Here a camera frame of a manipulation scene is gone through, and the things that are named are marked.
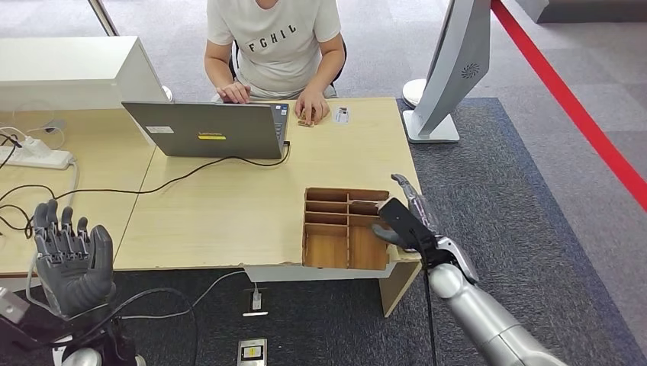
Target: monitor stand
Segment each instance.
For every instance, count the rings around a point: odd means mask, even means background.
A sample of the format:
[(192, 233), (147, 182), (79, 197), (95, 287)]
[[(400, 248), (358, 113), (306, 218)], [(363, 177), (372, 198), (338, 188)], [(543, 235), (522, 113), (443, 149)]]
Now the monitor stand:
[(416, 118), (414, 111), (402, 112), (402, 120), (404, 121), (404, 129), (407, 132), (407, 140), (410, 143), (456, 143), (460, 140), (459, 132), (456, 130), (456, 125), (450, 114), (447, 114), (447, 117), (426, 136), (417, 135), (413, 132), (419, 130), (415, 126), (417, 121), (420, 120), (419, 117)]

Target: black cable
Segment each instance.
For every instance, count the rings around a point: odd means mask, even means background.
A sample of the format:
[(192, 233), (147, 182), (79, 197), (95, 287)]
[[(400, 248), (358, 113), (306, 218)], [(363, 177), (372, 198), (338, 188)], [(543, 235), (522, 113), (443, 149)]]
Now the black cable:
[(11, 152), (9, 152), (9, 155), (7, 155), (7, 157), (5, 158), (5, 161), (3, 161), (2, 164), (0, 164), (0, 169), (2, 169), (2, 167), (5, 166), (5, 164), (9, 161), (9, 159), (11, 159), (11, 156), (14, 155), (14, 153), (16, 152), (16, 149), (18, 147), (21, 147), (21, 144), (18, 142), (18, 137), (16, 135), (12, 135), (12, 136), (16, 136), (15, 140), (11, 138), (11, 136), (7, 136), (3, 133), (0, 133), (0, 136), (5, 138), (5, 141), (2, 142), (2, 145), (5, 145), (7, 141), (10, 141), (11, 143), (14, 144), (14, 147), (11, 148)]
[(142, 291), (142, 292), (132, 296), (130, 299), (124, 301), (118, 307), (114, 308), (114, 310), (112, 310), (112, 312), (110, 312), (110, 314), (108, 314), (108, 316), (106, 316), (101, 322), (97, 323), (97, 325), (92, 327), (88, 332), (84, 333), (80, 337), (74, 338), (74, 339), (72, 339), (70, 341), (66, 341), (66, 342), (47, 343), (47, 344), (45, 344), (45, 346), (50, 347), (50, 348), (59, 348), (59, 347), (66, 347), (68, 345), (75, 345), (75, 344), (83, 343), (86, 340), (90, 339), (92, 336), (94, 336), (94, 334), (98, 330), (103, 328), (108, 322), (112, 321), (117, 316), (117, 314), (120, 311), (122, 311), (125, 307), (127, 307), (128, 305), (130, 305), (134, 301), (139, 300), (141, 297), (144, 297), (144, 296), (147, 296), (147, 295), (150, 295), (150, 294), (156, 294), (156, 293), (159, 293), (159, 292), (166, 292), (166, 293), (169, 293), (169, 294), (177, 295), (178, 297), (181, 297), (182, 300), (184, 300), (184, 302), (187, 303), (188, 306), (189, 306), (189, 310), (190, 310), (189, 313), (191, 314), (191, 318), (193, 320), (193, 326), (194, 326), (194, 329), (195, 329), (194, 347), (193, 347), (193, 354), (191, 356), (190, 365), (195, 366), (195, 361), (196, 361), (196, 358), (198, 357), (198, 333), (199, 333), (199, 331), (198, 331), (198, 318), (196, 318), (196, 316), (195, 316), (195, 308), (193, 307), (193, 303), (188, 299), (188, 297), (186, 297), (186, 295), (184, 295), (180, 291), (177, 291), (175, 288), (161, 287), (161, 288), (151, 288), (149, 290)]
[(171, 179), (170, 181), (164, 183), (163, 185), (160, 185), (157, 188), (150, 189), (150, 190), (147, 190), (147, 191), (128, 191), (128, 190), (123, 190), (123, 189), (109, 189), (109, 188), (104, 188), (104, 189), (75, 189), (74, 191), (69, 191), (69, 192), (60, 194), (60, 195), (56, 196), (54, 199), (58, 200), (58, 199), (63, 198), (65, 196), (69, 196), (70, 194), (75, 194), (75, 193), (79, 193), (79, 192), (112, 192), (112, 193), (125, 193), (125, 194), (150, 194), (150, 193), (155, 193), (155, 192), (163, 189), (167, 185), (170, 185), (170, 184), (175, 183), (177, 181), (181, 181), (182, 179), (186, 179), (186, 178), (192, 176), (193, 174), (197, 173), (198, 171), (200, 171), (200, 170), (202, 170), (204, 168), (207, 168), (208, 166), (218, 164), (219, 162), (223, 162), (225, 160), (230, 160), (230, 159), (240, 160), (240, 161), (246, 162), (248, 164), (252, 164), (252, 165), (256, 165), (256, 166), (262, 166), (262, 167), (266, 167), (266, 168), (272, 167), (272, 166), (278, 166), (278, 165), (283, 164), (283, 162), (285, 162), (285, 160), (288, 158), (288, 156), (290, 156), (290, 142), (285, 141), (285, 145), (288, 147), (288, 151), (285, 153), (283, 158), (281, 158), (281, 160), (279, 160), (277, 162), (273, 162), (271, 164), (262, 164), (260, 162), (253, 162), (253, 161), (245, 159), (245, 158), (240, 158), (239, 156), (226, 156), (224, 158), (214, 160), (213, 162), (208, 162), (206, 164), (200, 165), (196, 169), (191, 170), (190, 172), (184, 174), (181, 177)]
[[(49, 188), (46, 185), (20, 185), (20, 186), (12, 188), (10, 191), (3, 194), (2, 197), (0, 197), (0, 202), (2, 202), (2, 200), (4, 200), (10, 193), (15, 192), (15, 191), (17, 191), (19, 189), (23, 189), (23, 188), (44, 188), (44, 189), (47, 189), (50, 192), (50, 194), (52, 196), (52, 199), (54, 199), (54, 200), (58, 200), (58, 199), (63, 198), (65, 196), (69, 196), (71, 194), (75, 194), (75, 193), (79, 193), (79, 192), (111, 192), (111, 193), (124, 193), (124, 194), (150, 194), (150, 193), (157, 192), (157, 191), (163, 189), (164, 187), (166, 187), (166, 186), (168, 186), (168, 185), (170, 185), (172, 183), (175, 183), (176, 181), (181, 181), (182, 179), (188, 178), (188, 177), (192, 176), (193, 174), (197, 173), (198, 171), (200, 171), (200, 170), (202, 170), (204, 168), (207, 168), (208, 166), (218, 164), (219, 162), (223, 162), (225, 160), (235, 159), (235, 160), (240, 160), (240, 161), (246, 162), (246, 163), (251, 164), (251, 165), (262, 166), (262, 167), (266, 167), (266, 168), (281, 165), (281, 164), (283, 164), (285, 162), (285, 160), (288, 159), (288, 157), (290, 156), (290, 151), (291, 151), (291, 144), (290, 144), (289, 141), (285, 141), (284, 145), (288, 149), (285, 152), (285, 155), (281, 158), (281, 160), (279, 160), (277, 162), (273, 162), (273, 163), (270, 163), (270, 164), (263, 164), (261, 162), (253, 162), (252, 160), (241, 158), (239, 156), (227, 156), (227, 157), (224, 157), (224, 158), (221, 158), (221, 159), (218, 159), (218, 160), (214, 160), (213, 162), (208, 162), (206, 164), (200, 165), (196, 169), (191, 170), (189, 173), (187, 173), (187, 174), (185, 174), (183, 176), (180, 176), (178, 178), (171, 179), (170, 181), (164, 183), (163, 185), (160, 185), (159, 187), (154, 188), (154, 189), (150, 189), (148, 191), (128, 191), (128, 190), (123, 190), (123, 189), (109, 189), (109, 188), (75, 189), (73, 191), (68, 191), (66, 193), (63, 193), (63, 194), (60, 194), (60, 195), (56, 196), (54, 194), (54, 192), (52, 191), (52, 188)], [(6, 223), (8, 225), (7, 221), (5, 219), (3, 219), (2, 217), (0, 217), (0, 220), (2, 220), (4, 223)], [(25, 225), (25, 228), (22, 228), (22, 229), (15, 228), (15, 227), (13, 227), (11, 225), (8, 225), (8, 226), (11, 227), (13, 230), (24, 231), (25, 236), (27, 237), (27, 239), (31, 238), (31, 235), (30, 234), (28, 235), (28, 233), (33, 233), (33, 227), (31, 226), (31, 219), (29, 219), (27, 221), (27, 224)]]
[(30, 225), (31, 218), (29, 217), (29, 215), (27, 215), (27, 213), (26, 213), (26, 212), (24, 212), (24, 210), (23, 210), (22, 208), (20, 208), (20, 207), (18, 207), (18, 206), (16, 206), (16, 205), (14, 205), (14, 204), (3, 204), (2, 206), (0, 206), (0, 210), (2, 210), (3, 208), (13, 208), (13, 209), (15, 209), (15, 210), (20, 211), (20, 213), (21, 213), (21, 214), (22, 214), (22, 216), (24, 217), (25, 221), (27, 222), (27, 224), (25, 225), (25, 227), (15, 227), (15, 226), (11, 225), (11, 224), (10, 224), (10, 223), (9, 223), (9, 222), (4, 218), (4, 217), (2, 217), (2, 216), (0, 216), (0, 221), (2, 221), (3, 223), (5, 223), (5, 225), (9, 226), (9, 228), (11, 228), (12, 230), (16, 230), (16, 231), (24, 231), (24, 234), (25, 234), (25, 236), (27, 237), (27, 239), (30, 239), (30, 238), (31, 238), (31, 236), (34, 234), (34, 231), (33, 231), (33, 227)]
[(54, 194), (54, 191), (52, 191), (52, 188), (49, 188), (46, 185), (19, 185), (17, 187), (13, 187), (11, 190), (9, 190), (5, 194), (3, 194), (2, 197), (0, 197), (0, 202), (2, 202), (11, 193), (16, 192), (17, 190), (23, 189), (23, 188), (45, 188), (45, 189), (47, 189), (47, 191), (50, 192), (50, 195), (52, 196), (52, 199), (54, 199), (56, 197), (56, 195)]
[(422, 256), (423, 259), (423, 280), (424, 280), (424, 287), (425, 287), (425, 297), (427, 298), (427, 319), (429, 320), (429, 338), (431, 340), (431, 365), (432, 366), (437, 366), (438, 365), (438, 360), (436, 356), (436, 331), (434, 330), (433, 327), (433, 308), (431, 305), (431, 290), (429, 286), (429, 265), (427, 262), (427, 255), (423, 249), (422, 242), (420, 239), (417, 237), (415, 233), (413, 233), (416, 236), (416, 241), (418, 242), (418, 252)]

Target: cable on floor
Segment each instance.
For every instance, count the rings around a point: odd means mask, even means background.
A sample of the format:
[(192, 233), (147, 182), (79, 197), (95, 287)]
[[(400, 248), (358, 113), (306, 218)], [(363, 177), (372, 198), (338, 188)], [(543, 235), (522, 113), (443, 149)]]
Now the cable on floor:
[[(193, 307), (196, 307), (198, 303), (200, 303), (200, 300), (202, 300), (205, 296), (207, 296), (209, 291), (211, 291), (211, 289), (214, 288), (214, 286), (218, 282), (220, 282), (220, 280), (223, 280), (233, 275), (239, 275), (241, 273), (245, 273), (245, 271), (235, 271), (235, 272), (223, 274), (222, 276), (217, 278), (216, 281), (214, 281), (211, 284), (211, 286), (209, 286), (209, 288), (204, 293), (202, 293), (202, 295), (200, 295), (200, 297), (198, 297), (198, 299), (193, 303)], [(122, 319), (168, 319), (168, 318), (173, 318), (174, 316), (185, 315), (188, 312), (189, 310), (182, 311), (181, 313), (174, 313), (174, 314), (168, 314), (168, 315), (129, 315), (129, 316), (122, 316), (121, 318)]]
[(174, 294), (177, 297), (182, 298), (182, 300), (188, 305), (188, 313), (191, 314), (191, 318), (192, 318), (193, 326), (194, 326), (194, 330), (195, 330), (193, 353), (192, 353), (191, 360), (190, 360), (189, 364), (191, 366), (194, 366), (195, 365), (195, 360), (198, 357), (198, 319), (195, 316), (195, 309), (194, 309), (193, 304), (191, 303), (191, 301), (186, 297), (186, 295), (184, 295), (180, 291), (177, 291), (174, 288), (161, 287), (161, 288), (152, 288), (152, 289), (149, 289), (149, 290), (146, 290), (146, 291), (142, 291), (142, 292), (132, 296), (130, 299), (124, 301), (118, 307), (114, 308), (114, 310), (112, 310), (112, 312), (110, 314), (108, 314), (108, 316), (106, 316), (101, 322), (99, 322), (95, 326), (93, 326), (88, 332), (86, 332), (86, 333), (84, 333), (84, 334), (82, 334), (82, 335), (80, 335), (80, 336), (78, 336), (78, 337), (76, 337), (76, 338), (74, 338), (72, 340), (69, 340), (69, 341), (50, 342), (50, 343), (45, 344), (45, 346), (50, 347), (50, 348), (59, 348), (59, 347), (66, 347), (68, 345), (76, 345), (76, 344), (79, 344), (79, 343), (82, 344), (86, 340), (90, 339), (97, 331), (102, 329), (106, 324), (108, 324), (108, 322), (112, 321), (117, 316), (117, 314), (119, 314), (124, 308), (126, 308), (128, 305), (130, 305), (134, 301), (139, 300), (141, 297), (145, 297), (145, 296), (148, 296), (148, 295), (151, 295), (151, 294), (157, 294), (157, 293), (161, 293), (161, 292)]
[(431, 304), (431, 290), (430, 290), (430, 284), (429, 284), (429, 265), (427, 261), (427, 255), (423, 249), (422, 242), (420, 238), (416, 236), (416, 240), (418, 243), (418, 252), (420, 253), (420, 256), (422, 257), (422, 263), (423, 263), (423, 281), (424, 281), (424, 287), (425, 287), (425, 297), (427, 298), (427, 320), (429, 321), (429, 338), (431, 341), (431, 365), (432, 366), (438, 366), (438, 359), (436, 356), (436, 330), (434, 329), (433, 326), (433, 307)]

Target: table leg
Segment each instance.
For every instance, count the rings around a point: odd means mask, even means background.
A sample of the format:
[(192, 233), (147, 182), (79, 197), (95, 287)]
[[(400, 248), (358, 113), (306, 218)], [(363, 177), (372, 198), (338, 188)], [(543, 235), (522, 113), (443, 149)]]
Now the table leg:
[(400, 299), (407, 292), (416, 275), (423, 265), (418, 262), (399, 262), (393, 268), (389, 278), (380, 279), (380, 293), (382, 297), (382, 309), (385, 318), (393, 313), (393, 310), (400, 302)]

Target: small white device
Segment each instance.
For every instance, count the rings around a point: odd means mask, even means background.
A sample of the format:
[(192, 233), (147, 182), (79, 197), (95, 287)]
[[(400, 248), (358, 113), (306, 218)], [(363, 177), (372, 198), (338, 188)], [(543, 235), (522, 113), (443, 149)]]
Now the small white device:
[(267, 339), (247, 339), (238, 342), (238, 366), (266, 366)]

